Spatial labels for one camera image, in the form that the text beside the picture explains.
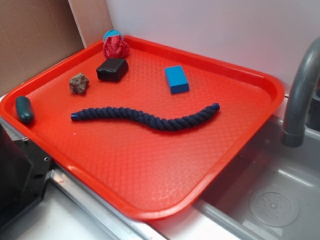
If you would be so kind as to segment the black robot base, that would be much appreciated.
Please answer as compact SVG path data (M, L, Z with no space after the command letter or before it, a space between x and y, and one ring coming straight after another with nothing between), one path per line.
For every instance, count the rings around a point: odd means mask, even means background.
M13 140L0 127L0 230L44 199L52 157L32 140Z

